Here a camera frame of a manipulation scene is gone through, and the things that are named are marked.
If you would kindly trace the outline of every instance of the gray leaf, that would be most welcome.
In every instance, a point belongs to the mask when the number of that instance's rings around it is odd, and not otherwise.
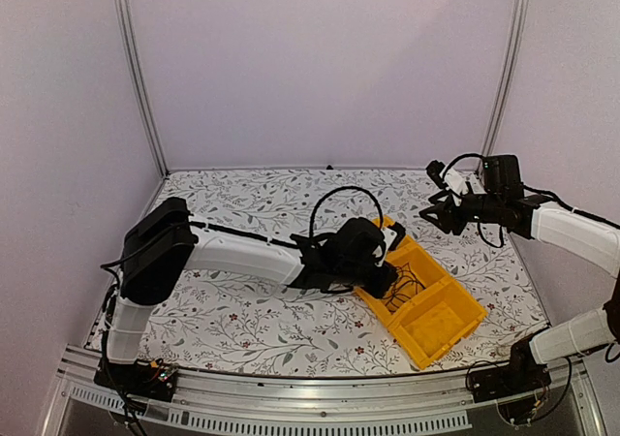
[[[290,362],[292,359],[293,359],[293,354],[291,354],[291,353],[287,353],[287,354],[284,356],[284,359],[282,360],[282,364],[283,364],[283,365],[286,365],[286,364],[287,364],[288,362]]]

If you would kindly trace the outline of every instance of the floral tablecloth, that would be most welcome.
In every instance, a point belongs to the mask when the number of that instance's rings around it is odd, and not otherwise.
[[[437,190],[423,171],[181,171],[167,179],[155,204],[181,197],[191,211],[215,223],[286,238],[307,234],[316,201],[343,185],[370,190],[384,213],[403,224],[489,313],[469,338],[425,371],[505,359],[516,339],[546,324],[509,240],[493,249],[480,240],[474,225],[461,236],[448,236],[419,217]],[[336,194],[318,213],[317,233],[337,230],[352,216],[374,218],[377,213],[363,194]],[[497,243],[496,228],[483,230]],[[95,326],[86,347],[99,350],[100,337],[101,327]],[[266,375],[416,371],[356,295],[301,292],[221,271],[182,274],[170,299],[153,312],[140,354],[185,367]]]

